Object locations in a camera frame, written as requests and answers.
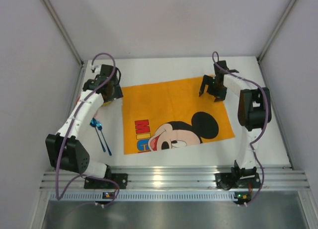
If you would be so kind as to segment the orange Mickey Mouse placemat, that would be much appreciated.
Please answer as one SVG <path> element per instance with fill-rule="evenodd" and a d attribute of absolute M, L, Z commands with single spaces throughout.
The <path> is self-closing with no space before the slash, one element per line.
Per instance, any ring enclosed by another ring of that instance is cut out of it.
<path fill-rule="evenodd" d="M 124 87 L 124 154 L 234 138 L 225 105 L 199 94 L 201 77 Z"/>

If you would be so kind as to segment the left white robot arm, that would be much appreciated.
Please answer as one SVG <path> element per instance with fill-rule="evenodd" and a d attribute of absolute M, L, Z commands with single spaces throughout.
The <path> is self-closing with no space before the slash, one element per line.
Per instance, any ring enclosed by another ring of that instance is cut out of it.
<path fill-rule="evenodd" d="M 93 68 L 93 79 L 88 79 L 82 88 L 79 100 L 64 125 L 45 140 L 50 164 L 81 175 L 105 178 L 110 166 L 90 158 L 92 147 L 84 147 L 80 142 L 90 127 L 97 110 L 114 99 L 119 89 L 118 68 L 99 65 Z"/>

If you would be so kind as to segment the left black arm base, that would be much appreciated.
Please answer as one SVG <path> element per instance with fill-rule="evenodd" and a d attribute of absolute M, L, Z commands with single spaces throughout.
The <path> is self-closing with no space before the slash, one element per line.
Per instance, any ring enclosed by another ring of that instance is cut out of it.
<path fill-rule="evenodd" d="M 113 173 L 109 179 L 86 177 L 84 189 L 126 189 L 128 174 Z"/>

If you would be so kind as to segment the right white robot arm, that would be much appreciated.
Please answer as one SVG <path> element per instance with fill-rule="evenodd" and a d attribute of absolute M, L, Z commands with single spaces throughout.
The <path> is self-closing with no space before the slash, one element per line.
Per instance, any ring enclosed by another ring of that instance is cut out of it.
<path fill-rule="evenodd" d="M 225 100 L 230 90 L 238 97 L 238 122 L 242 126 L 242 135 L 233 169 L 256 171 L 257 142 L 271 121 L 270 91 L 241 77 L 237 70 L 228 69 L 226 61 L 215 62 L 214 71 L 214 76 L 203 76 L 199 95 L 207 92 L 219 102 Z"/>

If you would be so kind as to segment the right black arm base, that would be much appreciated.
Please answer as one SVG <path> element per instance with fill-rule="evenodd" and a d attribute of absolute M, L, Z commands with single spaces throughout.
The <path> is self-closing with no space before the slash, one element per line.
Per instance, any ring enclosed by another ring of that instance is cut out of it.
<path fill-rule="evenodd" d="M 215 174 L 215 180 L 218 189 L 227 191 L 237 188 L 259 188 L 261 183 L 256 167 L 240 168 L 236 162 L 230 172 Z"/>

